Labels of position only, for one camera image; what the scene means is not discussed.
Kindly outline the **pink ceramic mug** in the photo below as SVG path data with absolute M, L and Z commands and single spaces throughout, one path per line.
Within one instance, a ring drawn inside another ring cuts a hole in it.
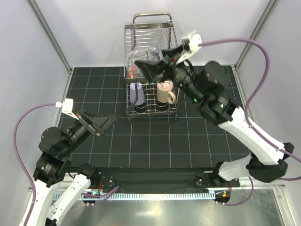
M 129 79 L 133 79 L 136 77 L 136 67 L 135 66 L 130 66 L 127 69 L 127 77 Z

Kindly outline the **lilac plastic cup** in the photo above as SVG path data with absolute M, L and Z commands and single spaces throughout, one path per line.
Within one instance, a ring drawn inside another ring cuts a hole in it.
M 136 106 L 138 105 L 142 105 L 145 101 L 145 97 L 144 97 L 144 91 L 143 91 L 143 87 L 141 85 L 141 83 L 137 83 L 137 90 L 138 93 L 136 95 L 136 91 L 135 91 L 135 83 L 131 83 L 130 84 L 130 102 L 133 103 L 136 99 L 136 97 L 138 97 L 138 100 L 136 101 Z

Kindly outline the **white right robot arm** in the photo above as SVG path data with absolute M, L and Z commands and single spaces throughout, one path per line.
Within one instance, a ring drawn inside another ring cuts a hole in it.
M 159 59 L 138 58 L 134 64 L 148 82 L 159 75 L 162 82 L 171 81 L 198 104 L 205 120 L 232 134 L 251 151 L 242 159 L 217 163 L 212 173 L 216 186 L 247 176 L 264 183 L 284 180 L 286 158 L 292 156 L 294 146 L 273 139 L 248 117 L 246 107 L 240 107 L 226 93 L 226 75 L 218 62 L 208 62 L 199 73 L 193 71 L 189 58 L 200 49 L 201 44 L 184 44 L 161 50 Z

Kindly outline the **clear glass tumbler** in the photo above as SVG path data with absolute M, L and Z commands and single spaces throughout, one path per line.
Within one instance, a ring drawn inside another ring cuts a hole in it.
M 136 67 L 136 78 L 143 77 L 139 68 L 134 64 L 135 60 L 159 61 L 163 59 L 161 50 L 158 47 L 151 46 L 147 48 L 138 48 L 131 50 L 125 59 L 126 69 L 130 66 Z

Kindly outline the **tan mug lilac inside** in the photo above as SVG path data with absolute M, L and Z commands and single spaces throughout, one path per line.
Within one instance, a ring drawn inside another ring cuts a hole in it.
M 176 102 L 176 96 L 173 92 L 173 82 L 164 81 L 157 84 L 157 100 L 162 103 L 174 104 Z

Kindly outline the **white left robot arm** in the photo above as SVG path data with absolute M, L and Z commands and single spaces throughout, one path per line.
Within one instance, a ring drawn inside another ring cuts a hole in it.
M 117 115 L 94 115 L 85 111 L 66 130 L 50 127 L 41 135 L 41 157 L 33 174 L 32 200 L 20 222 L 22 226 L 59 226 L 75 201 L 88 188 L 96 188 L 100 174 L 96 167 L 84 163 L 62 196 L 52 202 L 54 195 L 69 171 L 73 153 L 89 136 L 101 137 L 118 119 Z

